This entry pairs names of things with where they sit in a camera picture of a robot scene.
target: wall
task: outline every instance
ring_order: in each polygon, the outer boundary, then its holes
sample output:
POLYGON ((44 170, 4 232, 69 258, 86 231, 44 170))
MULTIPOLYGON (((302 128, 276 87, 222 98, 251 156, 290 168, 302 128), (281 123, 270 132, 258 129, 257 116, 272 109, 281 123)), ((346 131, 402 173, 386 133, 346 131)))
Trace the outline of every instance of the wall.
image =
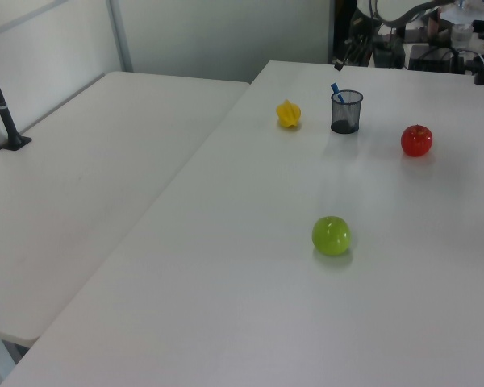
POLYGON ((19 131, 119 69, 107 0, 68 0, 0 31, 0 86, 19 131))
POLYGON ((111 0, 126 67, 251 82, 269 60, 327 63, 331 0, 111 0))
POLYGON ((54 2, 61 0, 0 0, 0 27, 15 23, 18 19, 32 15, 54 2))

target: black mesh pen holder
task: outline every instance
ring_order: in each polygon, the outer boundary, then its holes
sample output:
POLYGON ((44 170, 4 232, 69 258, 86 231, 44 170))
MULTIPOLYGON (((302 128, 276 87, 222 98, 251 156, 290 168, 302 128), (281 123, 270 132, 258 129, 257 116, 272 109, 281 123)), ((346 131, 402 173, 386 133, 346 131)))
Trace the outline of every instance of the black mesh pen holder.
POLYGON ((361 104, 364 96, 358 91, 341 90, 339 94, 332 94, 332 125, 330 128, 335 133, 349 135, 359 128, 361 119, 361 104))

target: red apple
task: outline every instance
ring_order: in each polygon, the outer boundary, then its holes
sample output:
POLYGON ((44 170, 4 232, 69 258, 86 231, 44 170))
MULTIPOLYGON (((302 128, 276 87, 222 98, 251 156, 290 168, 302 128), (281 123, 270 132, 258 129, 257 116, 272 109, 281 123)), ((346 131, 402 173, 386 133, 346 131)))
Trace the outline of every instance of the red apple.
POLYGON ((432 132, 427 127, 413 125, 402 134, 402 149, 411 157, 420 157, 432 146, 432 132))

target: yellow toy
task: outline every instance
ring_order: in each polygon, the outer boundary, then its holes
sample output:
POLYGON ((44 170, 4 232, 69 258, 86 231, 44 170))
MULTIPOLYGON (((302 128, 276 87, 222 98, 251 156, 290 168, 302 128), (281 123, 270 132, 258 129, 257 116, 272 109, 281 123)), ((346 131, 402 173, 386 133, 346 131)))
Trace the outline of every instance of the yellow toy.
POLYGON ((276 108, 276 114, 280 119, 280 125, 283 127, 296 127, 301 117, 301 109, 299 109, 298 105, 290 103, 286 99, 285 102, 276 108))

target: white tabletop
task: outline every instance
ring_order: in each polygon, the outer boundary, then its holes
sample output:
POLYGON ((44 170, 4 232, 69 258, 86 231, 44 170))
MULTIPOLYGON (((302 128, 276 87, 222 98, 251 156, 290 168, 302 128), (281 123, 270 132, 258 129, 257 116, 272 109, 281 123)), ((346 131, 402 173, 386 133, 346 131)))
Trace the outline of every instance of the white tabletop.
POLYGON ((484 87, 269 63, 3 386, 54 385, 484 386, 484 87), (334 81, 356 135, 328 129, 334 81), (330 214, 338 258, 311 242, 330 214))
POLYGON ((0 151, 0 338, 44 332, 247 87, 111 73, 0 151))

